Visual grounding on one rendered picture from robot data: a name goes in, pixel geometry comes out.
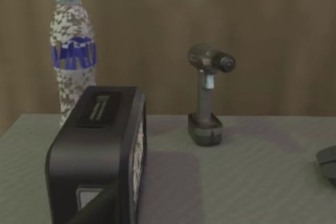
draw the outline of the black device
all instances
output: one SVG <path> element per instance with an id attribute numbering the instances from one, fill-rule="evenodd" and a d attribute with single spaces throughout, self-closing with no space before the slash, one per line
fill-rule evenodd
<path id="1" fill-rule="evenodd" d="M 207 44 L 195 44 L 188 52 L 189 63 L 197 69 L 197 110 L 188 115 L 188 132 L 200 146 L 213 146 L 222 141 L 223 125 L 212 113 L 211 90 L 217 72 L 229 73 L 236 66 L 235 59 Z"/>
<path id="2" fill-rule="evenodd" d="M 95 224 L 136 224 L 145 158 L 144 94 L 136 87 L 88 87 L 47 153 L 53 224 L 75 215 L 77 222 L 94 215 Z"/>
<path id="3" fill-rule="evenodd" d="M 336 145 L 319 151 L 316 158 L 322 175 L 336 186 Z"/>

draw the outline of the mouse button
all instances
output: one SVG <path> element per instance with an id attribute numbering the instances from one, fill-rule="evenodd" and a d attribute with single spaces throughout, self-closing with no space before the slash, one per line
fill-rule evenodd
<path id="1" fill-rule="evenodd" d="M 336 146 L 319 151 L 316 158 L 320 165 L 334 161 L 336 162 Z"/>
<path id="2" fill-rule="evenodd" d="M 336 179 L 336 162 L 321 165 L 321 173 L 327 179 Z"/>

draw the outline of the blue label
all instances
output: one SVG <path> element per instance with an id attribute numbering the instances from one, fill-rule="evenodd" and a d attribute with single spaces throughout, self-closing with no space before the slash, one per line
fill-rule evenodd
<path id="1" fill-rule="evenodd" d="M 80 43 L 81 47 L 74 47 L 74 42 Z M 60 68 L 64 61 L 64 69 L 67 70 L 90 68 L 97 62 L 96 45 L 87 37 L 74 37 L 69 41 L 68 48 L 61 47 L 59 51 L 56 47 L 51 47 L 51 56 L 55 68 Z"/>

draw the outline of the black box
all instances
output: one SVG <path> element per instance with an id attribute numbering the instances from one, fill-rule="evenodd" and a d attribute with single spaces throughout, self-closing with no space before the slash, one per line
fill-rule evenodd
<path id="1" fill-rule="evenodd" d="M 135 224 L 145 158 L 144 94 L 135 87 L 88 87 L 47 153 L 53 224 L 67 223 L 114 181 L 121 223 Z"/>

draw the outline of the drill base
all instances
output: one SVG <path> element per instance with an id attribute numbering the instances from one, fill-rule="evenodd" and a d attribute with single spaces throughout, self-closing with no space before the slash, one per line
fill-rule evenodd
<path id="1" fill-rule="evenodd" d="M 222 141 L 223 125 L 214 114 L 211 114 L 210 122 L 204 123 L 192 113 L 188 115 L 188 132 L 197 145 L 214 146 Z"/>

